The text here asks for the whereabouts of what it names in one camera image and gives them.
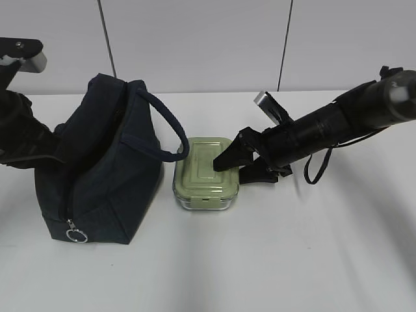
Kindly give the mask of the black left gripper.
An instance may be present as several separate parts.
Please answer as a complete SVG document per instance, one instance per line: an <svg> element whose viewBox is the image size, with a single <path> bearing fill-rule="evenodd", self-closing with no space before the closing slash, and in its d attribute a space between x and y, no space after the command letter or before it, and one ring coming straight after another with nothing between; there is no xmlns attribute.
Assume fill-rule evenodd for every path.
<svg viewBox="0 0 416 312"><path fill-rule="evenodd" d="M19 144L19 168L61 166L67 163L60 154L61 138L38 120L29 120Z"/></svg>

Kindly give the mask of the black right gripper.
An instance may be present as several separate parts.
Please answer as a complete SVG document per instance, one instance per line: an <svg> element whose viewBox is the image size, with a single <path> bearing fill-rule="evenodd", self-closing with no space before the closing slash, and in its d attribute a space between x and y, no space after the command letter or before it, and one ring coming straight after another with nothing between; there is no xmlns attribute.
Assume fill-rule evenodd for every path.
<svg viewBox="0 0 416 312"><path fill-rule="evenodd" d="M293 173L292 160L298 143L294 125L268 128L262 133L246 127L240 130L233 142L213 161L216 172L243 166L239 170L239 183L277 183L279 177ZM254 152L259 154L254 160Z"/></svg>

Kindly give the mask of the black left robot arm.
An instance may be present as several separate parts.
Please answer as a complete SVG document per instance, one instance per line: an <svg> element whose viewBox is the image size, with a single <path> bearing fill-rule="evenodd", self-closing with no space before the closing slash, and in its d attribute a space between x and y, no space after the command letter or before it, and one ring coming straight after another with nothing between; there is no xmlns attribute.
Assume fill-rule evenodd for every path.
<svg viewBox="0 0 416 312"><path fill-rule="evenodd" d="M59 168L61 139L34 117L23 94L1 91L1 164L18 169Z"/></svg>

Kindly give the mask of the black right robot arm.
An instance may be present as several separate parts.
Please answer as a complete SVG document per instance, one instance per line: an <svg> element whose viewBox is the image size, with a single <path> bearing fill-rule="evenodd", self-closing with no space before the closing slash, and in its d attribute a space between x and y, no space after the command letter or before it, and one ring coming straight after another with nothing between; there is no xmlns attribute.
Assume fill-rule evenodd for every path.
<svg viewBox="0 0 416 312"><path fill-rule="evenodd" d="M256 105L275 123L258 132L239 131L233 142L213 161L222 172L239 169L239 183L277 183L292 174L291 164L326 154L315 178L304 167L304 179L315 185L328 167L332 151L366 140L392 125L415 119L415 71L384 66L380 80L363 83L329 104L294 120L268 92L260 92Z"/></svg>

